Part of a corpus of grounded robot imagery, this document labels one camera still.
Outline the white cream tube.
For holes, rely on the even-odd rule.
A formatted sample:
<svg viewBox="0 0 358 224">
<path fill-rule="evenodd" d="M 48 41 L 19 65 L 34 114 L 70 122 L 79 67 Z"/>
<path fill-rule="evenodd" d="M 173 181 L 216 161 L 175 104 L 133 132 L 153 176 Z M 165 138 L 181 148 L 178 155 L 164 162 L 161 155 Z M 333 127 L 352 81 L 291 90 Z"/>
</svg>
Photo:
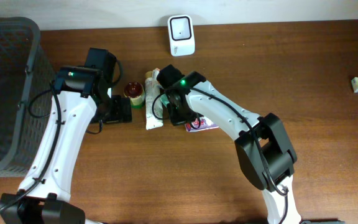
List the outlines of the white cream tube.
<svg viewBox="0 0 358 224">
<path fill-rule="evenodd" d="M 145 115 L 146 130 L 160 128 L 163 126 L 163 108 L 162 103 L 157 97 L 160 94 L 160 84 L 157 76 L 159 68 L 155 68 L 145 74 Z"/>
</svg>

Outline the green lid jar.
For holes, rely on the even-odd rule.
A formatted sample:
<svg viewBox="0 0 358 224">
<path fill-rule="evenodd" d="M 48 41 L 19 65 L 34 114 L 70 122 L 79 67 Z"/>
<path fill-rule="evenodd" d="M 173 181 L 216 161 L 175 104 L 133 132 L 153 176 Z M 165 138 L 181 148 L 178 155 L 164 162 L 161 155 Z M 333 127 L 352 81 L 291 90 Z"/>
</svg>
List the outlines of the green lid jar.
<svg viewBox="0 0 358 224">
<path fill-rule="evenodd" d="M 129 82 L 123 90 L 124 96 L 130 99 L 131 107 L 140 109 L 145 104 L 145 91 L 141 83 Z"/>
</svg>

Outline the red purple tissue pack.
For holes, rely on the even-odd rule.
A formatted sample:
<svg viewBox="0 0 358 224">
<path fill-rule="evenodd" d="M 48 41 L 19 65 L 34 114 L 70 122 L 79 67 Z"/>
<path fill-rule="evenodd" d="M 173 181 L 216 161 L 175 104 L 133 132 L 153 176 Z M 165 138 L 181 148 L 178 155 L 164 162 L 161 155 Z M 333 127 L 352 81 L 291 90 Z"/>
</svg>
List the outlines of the red purple tissue pack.
<svg viewBox="0 0 358 224">
<path fill-rule="evenodd" d="M 219 126 L 217 124 L 215 124 L 214 122 L 212 122 L 209 118 L 202 116 L 202 117 L 196 118 L 191 123 L 186 123 L 185 128 L 189 133 L 192 133 L 192 132 L 216 129 L 216 128 L 219 128 Z"/>
</svg>

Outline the teal wipes packet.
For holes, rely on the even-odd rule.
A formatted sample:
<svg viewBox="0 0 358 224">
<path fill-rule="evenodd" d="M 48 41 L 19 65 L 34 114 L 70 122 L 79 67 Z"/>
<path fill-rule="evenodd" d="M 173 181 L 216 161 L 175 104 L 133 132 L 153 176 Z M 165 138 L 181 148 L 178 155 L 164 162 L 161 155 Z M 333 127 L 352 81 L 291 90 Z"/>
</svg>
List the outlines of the teal wipes packet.
<svg viewBox="0 0 358 224">
<path fill-rule="evenodd" d="M 170 103 L 166 94 L 162 94 L 160 97 L 160 101 L 162 102 L 162 104 L 164 105 L 164 107 L 167 107 L 168 104 Z"/>
</svg>

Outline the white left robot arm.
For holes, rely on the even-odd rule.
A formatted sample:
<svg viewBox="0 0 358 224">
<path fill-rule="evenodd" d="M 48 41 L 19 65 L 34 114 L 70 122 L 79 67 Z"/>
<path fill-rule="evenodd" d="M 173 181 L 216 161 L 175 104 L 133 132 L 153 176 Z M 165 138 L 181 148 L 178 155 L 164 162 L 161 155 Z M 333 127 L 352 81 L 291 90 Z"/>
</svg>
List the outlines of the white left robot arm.
<svg viewBox="0 0 358 224">
<path fill-rule="evenodd" d="M 112 95 L 121 62 L 106 49 L 91 48 L 82 66 L 64 66 L 51 82 L 52 106 L 35 159 L 15 194 L 0 198 L 5 223 L 91 223 L 72 205 L 71 181 L 88 126 L 130 123 L 131 103 Z"/>
</svg>

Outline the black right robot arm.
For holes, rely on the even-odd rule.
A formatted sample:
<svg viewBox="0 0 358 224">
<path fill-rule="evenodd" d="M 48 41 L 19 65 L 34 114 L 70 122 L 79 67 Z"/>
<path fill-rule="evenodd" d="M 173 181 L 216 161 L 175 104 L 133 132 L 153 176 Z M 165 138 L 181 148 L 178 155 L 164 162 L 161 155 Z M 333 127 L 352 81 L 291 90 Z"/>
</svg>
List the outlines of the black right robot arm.
<svg viewBox="0 0 358 224">
<path fill-rule="evenodd" d="M 301 223 L 292 187 L 297 155 L 278 116 L 240 107 L 198 72 L 184 75 L 168 65 L 159 71 L 157 81 L 167 96 L 174 126 L 204 116 L 234 141 L 242 173 L 262 192 L 269 223 Z"/>
</svg>

